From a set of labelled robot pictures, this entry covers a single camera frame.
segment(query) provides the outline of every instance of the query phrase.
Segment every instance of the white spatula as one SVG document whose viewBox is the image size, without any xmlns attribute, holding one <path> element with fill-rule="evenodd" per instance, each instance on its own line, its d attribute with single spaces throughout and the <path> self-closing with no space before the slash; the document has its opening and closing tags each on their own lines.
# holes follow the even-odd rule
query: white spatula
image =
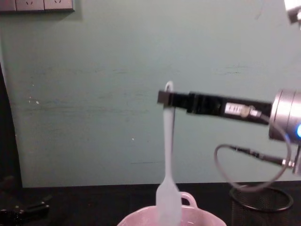
<svg viewBox="0 0 301 226">
<path fill-rule="evenodd" d="M 174 85 L 169 81 L 165 91 L 173 91 Z M 164 106 L 164 146 L 165 146 L 165 178 L 156 193 L 158 209 L 158 226 L 179 226 L 182 218 L 181 194 L 172 176 L 172 152 L 174 141 L 174 108 Z"/>
</svg>

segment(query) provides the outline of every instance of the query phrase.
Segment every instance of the gray cable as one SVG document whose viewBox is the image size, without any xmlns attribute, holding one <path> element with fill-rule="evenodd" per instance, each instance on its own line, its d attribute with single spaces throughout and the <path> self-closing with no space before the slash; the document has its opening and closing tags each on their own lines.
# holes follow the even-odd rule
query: gray cable
<svg viewBox="0 0 301 226">
<path fill-rule="evenodd" d="M 269 121 L 268 116 L 261 114 L 259 117 L 261 119 L 265 120 L 266 122 L 268 122 L 270 124 L 270 126 L 274 127 L 280 133 L 280 135 L 283 137 L 283 139 L 286 143 L 286 147 L 287 147 L 287 155 L 286 155 L 285 165 L 270 181 L 264 182 L 257 186 L 241 186 L 238 183 L 235 183 L 226 174 L 225 170 L 222 168 L 222 166 L 218 160 L 218 157 L 217 157 L 217 152 L 219 151 L 219 149 L 221 149 L 223 147 L 229 148 L 231 145 L 227 145 L 227 144 L 219 145 L 216 147 L 216 149 L 214 151 L 214 162 L 215 162 L 215 165 L 216 165 L 217 169 L 219 170 L 220 174 L 226 179 L 226 181 L 229 184 L 231 184 L 234 188 L 236 188 L 237 190 L 242 191 L 242 192 L 258 192 L 258 191 L 270 186 L 272 183 L 274 183 L 276 180 L 278 180 L 282 176 L 282 174 L 288 167 L 289 162 L 291 160 L 291 156 L 292 156 L 291 141 L 290 141 L 290 138 L 288 137 L 288 135 L 286 134 L 286 132 L 280 126 L 278 126 L 277 123 Z"/>
</svg>

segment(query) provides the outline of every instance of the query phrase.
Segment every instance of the robotic arm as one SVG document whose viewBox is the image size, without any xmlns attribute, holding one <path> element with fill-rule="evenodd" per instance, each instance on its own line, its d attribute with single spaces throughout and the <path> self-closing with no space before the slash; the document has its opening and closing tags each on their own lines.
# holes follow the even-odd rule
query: robotic arm
<svg viewBox="0 0 301 226">
<path fill-rule="evenodd" d="M 281 90 L 277 93 L 274 102 L 269 103 L 194 92 L 183 94 L 159 91 L 158 103 L 184 109 L 188 114 L 211 115 L 268 125 L 270 139 L 286 142 L 288 150 L 286 159 L 261 154 L 252 149 L 234 145 L 218 146 L 214 152 L 216 166 L 224 178 L 237 189 L 246 192 L 263 189 L 277 180 L 287 168 L 293 169 L 293 174 L 301 176 L 301 92 Z M 291 160 L 291 143 L 298 145 L 297 155 L 294 160 Z M 260 186 L 249 188 L 239 186 L 232 182 L 224 173 L 218 162 L 217 151 L 223 147 L 245 153 L 262 161 L 280 165 L 282 169 L 271 181 L 265 182 Z"/>
</svg>

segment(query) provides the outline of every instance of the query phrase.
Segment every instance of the black table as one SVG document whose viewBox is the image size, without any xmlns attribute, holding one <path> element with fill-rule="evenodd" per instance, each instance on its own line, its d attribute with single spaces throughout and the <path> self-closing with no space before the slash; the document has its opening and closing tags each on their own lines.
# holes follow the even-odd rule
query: black table
<svg viewBox="0 0 301 226">
<path fill-rule="evenodd" d="M 274 187 L 294 199 L 292 217 L 301 225 L 301 181 L 276 182 Z M 23 202 L 31 203 L 51 194 L 49 218 L 27 226 L 116 226 L 126 215 L 155 204 L 158 185 L 87 186 L 23 189 Z M 194 196 L 199 208 L 231 225 L 231 187 L 226 183 L 178 184 Z"/>
</svg>

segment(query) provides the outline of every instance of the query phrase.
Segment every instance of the teal wall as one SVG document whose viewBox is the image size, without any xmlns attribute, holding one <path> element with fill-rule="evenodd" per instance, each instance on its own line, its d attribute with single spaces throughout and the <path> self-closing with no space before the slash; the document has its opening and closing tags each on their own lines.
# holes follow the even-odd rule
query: teal wall
<svg viewBox="0 0 301 226">
<path fill-rule="evenodd" d="M 273 101 L 299 89 L 301 32 L 282 0 L 75 0 L 71 14 L 0 16 L 25 187 L 159 183 L 158 90 Z M 177 111 L 176 182 L 222 182 L 219 143 L 285 156 L 268 128 Z M 224 151 L 237 181 L 278 170 Z M 287 172 L 282 180 L 298 179 Z"/>
</svg>

